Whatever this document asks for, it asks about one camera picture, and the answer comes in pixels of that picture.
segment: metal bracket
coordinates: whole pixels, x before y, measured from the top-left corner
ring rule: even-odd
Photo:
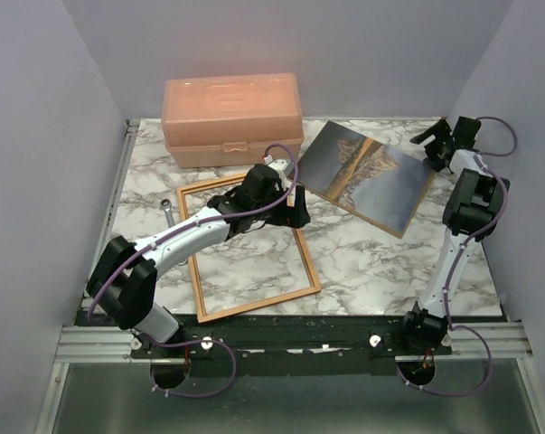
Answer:
[[[522,323],[479,323],[467,324],[489,344],[494,359],[525,359],[533,352]],[[487,353],[481,341],[466,330],[449,332],[453,353],[435,355],[436,360],[485,359]],[[402,355],[395,357],[397,362],[416,362],[422,356]]]
[[[56,363],[168,363],[184,359],[132,359],[134,336],[117,327],[63,327],[55,352]]]

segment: wooden picture frame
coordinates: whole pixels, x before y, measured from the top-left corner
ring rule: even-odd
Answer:
[[[241,182],[246,174],[226,176],[211,181],[202,181],[197,184],[190,184],[184,187],[178,188],[178,202],[180,203],[180,215],[182,221],[190,217],[188,213],[188,205],[185,201],[185,198],[188,194],[198,193],[204,190],[211,190],[212,188],[223,187],[226,185],[236,184]],[[259,301],[248,303],[246,305],[231,307],[229,309],[224,309],[219,312],[207,313],[206,306],[203,301],[202,293],[202,283],[200,281],[200,271],[198,270],[198,261],[195,255],[192,255],[188,262],[190,264],[190,272],[192,273],[192,287],[193,287],[193,297],[196,304],[196,311],[198,316],[199,323],[205,323],[207,321],[213,321],[214,319],[224,318],[225,316],[233,316],[241,314],[244,312],[249,312],[250,310],[260,309],[262,307],[273,306],[278,303],[283,303],[288,300],[294,300],[303,296],[308,296],[310,294],[315,294],[320,292],[320,279],[316,274],[315,264],[310,257],[310,252],[306,246],[304,236],[302,231],[299,229],[293,229],[294,237],[296,240],[296,246],[300,252],[300,257],[302,258],[303,264],[305,266],[306,275],[308,276],[308,281],[310,287],[298,289],[296,291],[289,292],[287,294],[281,294],[274,297],[264,298]]]

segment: lavender wall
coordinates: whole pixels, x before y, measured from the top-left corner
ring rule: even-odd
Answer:
[[[495,283],[527,328],[545,388],[545,0],[516,0],[458,99],[453,116],[494,115],[517,129],[520,149],[497,164],[512,180],[510,207],[485,242]],[[487,127],[479,147],[511,138]]]
[[[0,0],[0,433],[33,432],[125,123],[58,0]]]
[[[292,71],[307,116],[448,114],[512,0],[63,0],[126,118],[172,78]]]

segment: orange plastic box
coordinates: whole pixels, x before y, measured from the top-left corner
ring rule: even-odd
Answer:
[[[272,143],[298,156],[304,141],[294,74],[246,75],[165,84],[165,148],[180,167],[253,165]],[[273,157],[286,156],[274,148]]]

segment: screw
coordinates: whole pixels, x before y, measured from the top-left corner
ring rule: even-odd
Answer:
[[[381,343],[381,337],[379,335],[372,335],[369,338],[369,344],[372,348],[376,348]]]
[[[208,351],[209,349],[213,347],[213,343],[211,342],[211,337],[205,336],[202,340],[208,341],[208,342],[202,342],[202,348],[204,350]]]
[[[131,342],[129,343],[129,347],[132,349],[132,350],[139,350],[141,347],[142,347],[142,343],[139,339],[137,339],[136,337],[134,337]]]
[[[453,339],[450,338],[449,335],[445,335],[443,340],[441,341],[441,345],[443,346],[451,346],[451,343],[453,342]]]

